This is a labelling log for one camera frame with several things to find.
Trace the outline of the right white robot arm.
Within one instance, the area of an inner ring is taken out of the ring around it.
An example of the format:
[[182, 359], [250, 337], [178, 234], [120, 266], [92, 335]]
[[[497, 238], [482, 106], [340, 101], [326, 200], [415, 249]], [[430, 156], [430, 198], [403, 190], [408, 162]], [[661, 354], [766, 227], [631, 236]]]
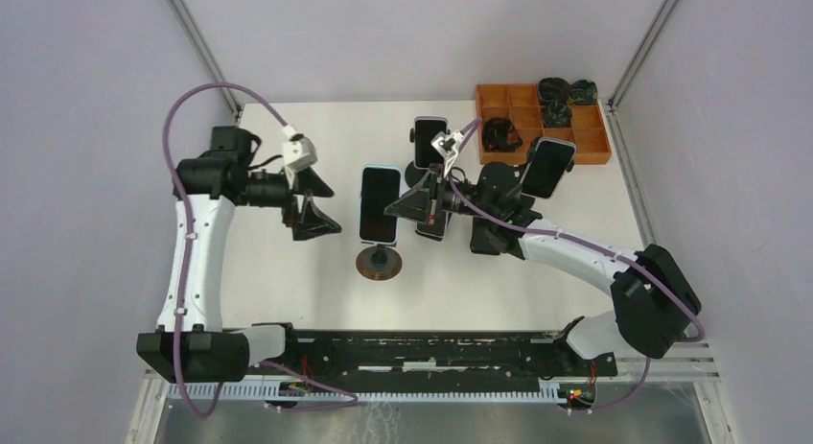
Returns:
[[504, 163], [483, 166], [474, 184], [443, 176], [433, 165], [384, 211], [419, 224], [443, 213], [482, 219], [480, 236], [496, 253], [554, 267], [607, 294], [610, 311], [579, 316], [558, 337], [553, 359], [567, 375], [620, 350], [661, 359], [688, 328], [696, 332], [693, 340], [705, 337], [702, 304], [668, 250], [650, 244], [635, 251], [567, 231], [534, 211], [521, 189], [515, 168]]

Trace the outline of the lilac case phone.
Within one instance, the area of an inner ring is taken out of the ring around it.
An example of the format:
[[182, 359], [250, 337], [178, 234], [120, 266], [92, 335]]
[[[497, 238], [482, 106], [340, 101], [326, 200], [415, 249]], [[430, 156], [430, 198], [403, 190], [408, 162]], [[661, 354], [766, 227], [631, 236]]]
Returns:
[[415, 233], [425, 239], [441, 242], [446, 237], [447, 229], [451, 221], [451, 214], [442, 212], [435, 218], [433, 224], [419, 223], [415, 227]]

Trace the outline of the blue case phone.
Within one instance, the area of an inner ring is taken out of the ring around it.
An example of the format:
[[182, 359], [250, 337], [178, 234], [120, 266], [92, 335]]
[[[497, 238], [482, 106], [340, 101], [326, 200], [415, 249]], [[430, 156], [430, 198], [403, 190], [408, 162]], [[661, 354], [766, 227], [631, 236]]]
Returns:
[[402, 173], [392, 166], [366, 165], [361, 172], [359, 237], [363, 243], [395, 245], [398, 218], [385, 208], [401, 195]]

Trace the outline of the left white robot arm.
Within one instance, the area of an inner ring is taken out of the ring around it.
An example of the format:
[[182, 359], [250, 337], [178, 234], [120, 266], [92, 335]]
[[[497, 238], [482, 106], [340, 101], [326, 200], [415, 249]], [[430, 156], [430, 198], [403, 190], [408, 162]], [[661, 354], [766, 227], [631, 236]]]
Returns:
[[295, 241], [341, 230], [314, 204], [334, 194], [313, 169], [314, 144], [291, 126], [283, 132], [279, 173], [254, 164], [262, 140], [235, 126], [213, 128], [208, 151], [174, 165], [177, 234], [171, 281], [155, 329], [136, 341], [138, 356], [171, 383], [234, 383], [261, 361], [285, 375], [301, 362], [301, 349], [290, 341], [285, 324], [226, 332], [221, 314], [225, 246], [237, 208], [280, 209]]

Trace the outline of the brown base phone stand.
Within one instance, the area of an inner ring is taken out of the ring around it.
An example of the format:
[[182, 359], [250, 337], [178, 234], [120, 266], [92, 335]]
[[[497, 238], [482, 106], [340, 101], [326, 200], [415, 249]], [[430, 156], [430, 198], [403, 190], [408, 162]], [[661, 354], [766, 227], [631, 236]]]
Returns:
[[355, 265], [362, 277], [372, 281], [385, 281], [401, 272], [403, 259], [390, 246], [372, 245], [358, 254]]

